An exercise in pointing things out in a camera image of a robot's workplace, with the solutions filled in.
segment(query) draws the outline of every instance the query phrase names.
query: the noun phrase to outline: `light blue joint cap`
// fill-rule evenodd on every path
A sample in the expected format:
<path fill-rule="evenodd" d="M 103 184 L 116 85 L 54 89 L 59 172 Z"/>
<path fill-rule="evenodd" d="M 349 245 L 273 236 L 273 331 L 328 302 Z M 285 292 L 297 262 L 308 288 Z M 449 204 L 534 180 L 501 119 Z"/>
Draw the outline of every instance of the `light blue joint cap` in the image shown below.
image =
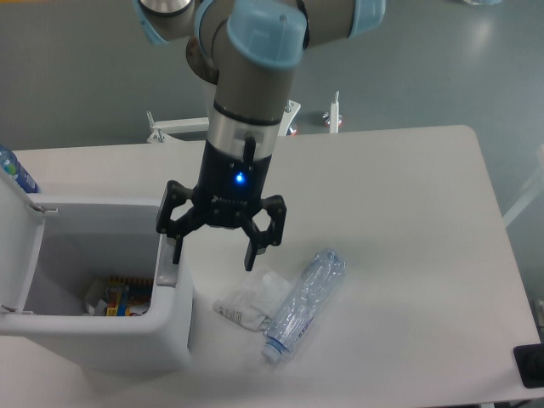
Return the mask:
<path fill-rule="evenodd" d="M 385 0 L 355 0 L 354 23 L 348 38 L 378 27 L 384 14 Z"/>
<path fill-rule="evenodd" d="M 138 16 L 139 23 L 142 25 L 145 36 L 150 41 L 150 43 L 152 43 L 153 45 L 168 44 L 168 41 L 162 38 L 159 33 L 156 32 L 155 28 L 153 28 L 153 25 L 151 25 L 151 23 L 147 20 L 147 17 L 145 17 L 144 14 L 144 10 L 142 10 L 142 8 L 140 7 L 138 0 L 133 0 L 133 6 L 134 11 Z"/>
<path fill-rule="evenodd" d="M 242 55 L 275 70 L 292 68 L 303 57 L 306 18 L 270 0 L 236 0 L 227 22 L 229 39 Z"/>
<path fill-rule="evenodd" d="M 202 2 L 200 6 L 198 6 L 198 9 L 196 10 L 195 14 L 195 37 L 198 40 L 198 45 L 201 47 L 201 51 L 204 55 L 206 55 L 208 58 L 210 57 L 208 54 L 206 54 L 206 51 L 204 51 L 204 48 L 202 47 L 201 43 L 201 24 L 202 24 L 202 18 L 204 17 L 204 14 L 206 13 L 206 10 L 208 7 L 212 5 L 212 3 L 215 0 L 205 0 Z"/>

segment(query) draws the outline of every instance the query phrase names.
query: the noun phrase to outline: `crushed plastic bottle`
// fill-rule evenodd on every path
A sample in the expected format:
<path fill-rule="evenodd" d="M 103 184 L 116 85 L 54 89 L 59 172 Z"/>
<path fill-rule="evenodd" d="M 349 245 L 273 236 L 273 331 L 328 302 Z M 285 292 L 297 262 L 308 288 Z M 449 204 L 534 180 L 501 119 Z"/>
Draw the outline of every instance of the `crushed plastic bottle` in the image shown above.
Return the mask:
<path fill-rule="evenodd" d="M 262 353 L 269 362 L 295 351 L 345 270 L 346 263 L 333 249 L 317 252 L 264 332 Z"/>

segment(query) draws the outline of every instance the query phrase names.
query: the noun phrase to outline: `trash bin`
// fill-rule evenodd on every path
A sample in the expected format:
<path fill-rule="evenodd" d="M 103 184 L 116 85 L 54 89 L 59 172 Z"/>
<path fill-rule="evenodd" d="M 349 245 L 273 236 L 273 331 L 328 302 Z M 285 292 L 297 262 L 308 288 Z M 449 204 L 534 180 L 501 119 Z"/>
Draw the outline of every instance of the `trash bin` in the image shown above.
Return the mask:
<path fill-rule="evenodd" d="M 173 265 L 173 247 L 155 232 L 159 205 L 28 196 L 0 172 L 0 335 L 95 369 L 187 365 L 193 282 L 183 253 Z M 86 290 L 111 275 L 153 279 L 146 314 L 83 315 Z"/>

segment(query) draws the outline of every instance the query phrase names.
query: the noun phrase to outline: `white plastic bag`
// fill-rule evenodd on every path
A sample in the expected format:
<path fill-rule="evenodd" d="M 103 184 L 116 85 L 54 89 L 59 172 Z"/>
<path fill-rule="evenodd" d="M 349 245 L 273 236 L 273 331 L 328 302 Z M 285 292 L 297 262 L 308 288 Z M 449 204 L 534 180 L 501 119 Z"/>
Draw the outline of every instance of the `white plastic bag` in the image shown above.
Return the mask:
<path fill-rule="evenodd" d="M 217 313 L 252 332 L 269 325 L 292 285 L 268 266 L 258 266 L 242 283 L 214 302 Z"/>

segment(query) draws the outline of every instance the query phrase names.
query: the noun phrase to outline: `plastic bottle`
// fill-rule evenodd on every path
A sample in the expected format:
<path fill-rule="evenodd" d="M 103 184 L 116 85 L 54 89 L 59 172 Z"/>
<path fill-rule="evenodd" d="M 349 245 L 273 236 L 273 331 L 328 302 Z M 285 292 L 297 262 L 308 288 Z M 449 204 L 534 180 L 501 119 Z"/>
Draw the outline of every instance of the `plastic bottle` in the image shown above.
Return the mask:
<path fill-rule="evenodd" d="M 34 178 L 22 167 L 13 151 L 0 144 L 0 167 L 25 191 L 39 193 L 40 188 Z"/>
<path fill-rule="evenodd" d="M 317 252 L 264 332 L 262 353 L 269 362 L 275 364 L 295 351 L 345 269 L 346 263 L 331 248 Z"/>

